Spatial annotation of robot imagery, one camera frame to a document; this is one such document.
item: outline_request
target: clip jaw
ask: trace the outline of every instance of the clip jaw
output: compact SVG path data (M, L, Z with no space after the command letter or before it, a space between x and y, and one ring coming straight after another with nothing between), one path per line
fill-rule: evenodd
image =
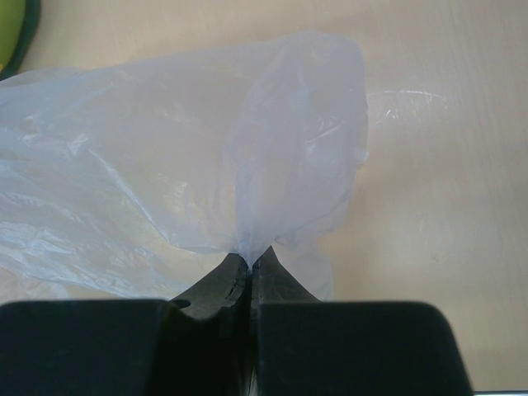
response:
M240 256L229 254L171 301L0 307L0 394L257 392L473 394L437 309L321 303L271 248L251 272Z

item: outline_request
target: green object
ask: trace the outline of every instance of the green object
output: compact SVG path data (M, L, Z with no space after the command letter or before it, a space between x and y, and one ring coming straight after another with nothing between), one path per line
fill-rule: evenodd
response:
M40 0L0 0L0 80L20 68L39 16Z

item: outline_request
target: beige table surface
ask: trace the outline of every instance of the beige table surface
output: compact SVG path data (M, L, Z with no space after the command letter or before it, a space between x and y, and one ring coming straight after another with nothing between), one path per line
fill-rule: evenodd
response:
M339 299L419 299L476 389L528 388L528 0L43 0L23 68L304 28L365 53L370 160L323 241Z

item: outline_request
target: table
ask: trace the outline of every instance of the table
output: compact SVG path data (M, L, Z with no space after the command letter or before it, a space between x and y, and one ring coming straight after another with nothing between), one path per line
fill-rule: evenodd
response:
M419 299L476 389L528 388L526 0L44 0L24 70L96 68L305 28L364 51L370 160L322 241L338 299Z

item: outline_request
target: plastic wrinkle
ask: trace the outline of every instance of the plastic wrinkle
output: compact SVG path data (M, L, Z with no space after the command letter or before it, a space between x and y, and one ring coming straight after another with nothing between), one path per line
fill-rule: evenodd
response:
M329 296L316 239L368 157L354 42L305 31L23 73L0 83L0 120L0 300L171 298L271 244Z

